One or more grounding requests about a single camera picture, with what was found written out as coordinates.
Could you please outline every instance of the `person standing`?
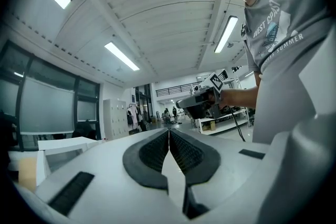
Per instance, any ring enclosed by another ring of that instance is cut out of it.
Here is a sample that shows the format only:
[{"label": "person standing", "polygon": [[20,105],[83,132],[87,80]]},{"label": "person standing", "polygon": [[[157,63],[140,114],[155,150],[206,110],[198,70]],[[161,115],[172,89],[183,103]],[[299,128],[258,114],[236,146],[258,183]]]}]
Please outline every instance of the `person standing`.
[{"label": "person standing", "polygon": [[174,106],[173,106],[173,115],[174,115],[174,118],[177,119],[177,111]]},{"label": "person standing", "polygon": [[253,142],[270,144],[277,133],[315,115],[299,74],[325,40],[333,18],[325,0],[243,1],[240,33],[256,86],[223,90],[220,107],[255,108]]}]

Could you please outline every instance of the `window frame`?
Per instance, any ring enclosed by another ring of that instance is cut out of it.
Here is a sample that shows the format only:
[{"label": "window frame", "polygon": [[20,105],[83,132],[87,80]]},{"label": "window frame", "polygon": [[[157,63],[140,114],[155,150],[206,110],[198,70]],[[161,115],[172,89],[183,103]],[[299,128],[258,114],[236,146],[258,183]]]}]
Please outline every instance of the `window frame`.
[{"label": "window frame", "polygon": [[[53,65],[52,63],[43,60],[37,56],[35,56],[34,54],[26,51],[25,49],[21,48],[19,45],[15,44],[10,38],[7,38],[7,40],[5,41],[5,45],[2,49],[2,51],[0,52],[0,61],[2,61],[2,59],[5,57],[6,55],[6,51],[8,50],[9,47],[12,47],[13,49],[23,53],[24,55],[29,57],[29,61],[27,66],[25,67],[24,70],[24,76],[23,77],[19,77],[17,75],[15,75],[14,73],[10,73],[7,70],[0,68],[0,79],[3,79],[5,81],[8,81],[10,83],[19,85],[19,89],[18,89],[18,93],[17,93],[17,97],[16,97],[16,106],[15,106],[15,116],[10,116],[10,115],[5,115],[5,119],[9,119],[12,122],[15,122],[16,125],[16,138],[18,141],[18,146],[19,147],[10,147],[9,150],[10,151],[38,151],[38,147],[24,147],[23,145],[23,140],[22,140],[22,135],[20,132],[20,105],[21,105],[21,100],[22,100],[22,93],[23,93],[23,87],[25,84],[25,80],[26,80],[26,76],[30,74],[30,68],[32,66],[33,61],[40,61],[43,65],[52,68],[56,71],[59,71],[65,75],[71,76],[75,78],[75,83],[73,85],[73,90],[75,92],[75,97],[73,99],[73,107],[74,107],[74,117],[73,117],[73,124],[74,124],[74,128],[76,128],[78,122],[78,116],[77,116],[77,109],[78,109],[78,101],[87,101],[87,102],[92,102],[92,103],[96,103],[96,120],[95,121],[90,121],[90,124],[95,124],[96,125],[96,135],[97,135],[97,140],[101,140],[101,133],[100,133],[100,122],[99,122],[99,98],[100,98],[100,84],[99,83],[95,83],[93,81],[90,81],[88,79],[85,79],[81,76],[75,75],[69,71],[66,71],[60,67],[57,67],[55,65]],[[94,97],[88,97],[85,95],[80,95],[78,93],[79,90],[79,81],[85,81],[87,83],[90,84],[94,84],[96,86],[96,98]]]}]

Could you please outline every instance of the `graphic print on shirt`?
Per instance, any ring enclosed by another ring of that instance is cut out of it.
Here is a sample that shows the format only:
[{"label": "graphic print on shirt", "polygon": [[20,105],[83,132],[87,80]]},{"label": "graphic print on shirt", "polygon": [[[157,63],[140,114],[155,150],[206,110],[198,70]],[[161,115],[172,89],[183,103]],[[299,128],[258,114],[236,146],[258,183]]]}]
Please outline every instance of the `graphic print on shirt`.
[{"label": "graphic print on shirt", "polygon": [[266,52],[273,52],[275,47],[287,37],[290,26],[290,14],[280,12],[279,24],[271,22],[268,26],[263,47],[264,51],[259,52],[263,56]]}]

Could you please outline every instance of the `black slot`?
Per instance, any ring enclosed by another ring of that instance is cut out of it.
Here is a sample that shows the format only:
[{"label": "black slot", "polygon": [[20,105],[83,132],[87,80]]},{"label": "black slot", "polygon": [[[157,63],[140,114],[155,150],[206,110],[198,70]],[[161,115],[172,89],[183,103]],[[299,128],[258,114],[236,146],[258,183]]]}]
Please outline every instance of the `black slot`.
[{"label": "black slot", "polygon": [[94,175],[79,172],[64,188],[49,202],[49,206],[64,216],[67,216],[80,196],[91,183]]},{"label": "black slot", "polygon": [[256,159],[263,159],[265,157],[264,153],[256,151],[241,150],[239,153]]}]

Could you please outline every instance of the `white cabinet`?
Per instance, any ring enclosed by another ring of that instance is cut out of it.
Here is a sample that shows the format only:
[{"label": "white cabinet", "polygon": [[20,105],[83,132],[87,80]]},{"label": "white cabinet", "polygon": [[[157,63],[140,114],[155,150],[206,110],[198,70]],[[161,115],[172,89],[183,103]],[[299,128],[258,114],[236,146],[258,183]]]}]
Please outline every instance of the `white cabinet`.
[{"label": "white cabinet", "polygon": [[103,102],[104,130],[107,140],[128,136],[126,102],[108,99]]}]

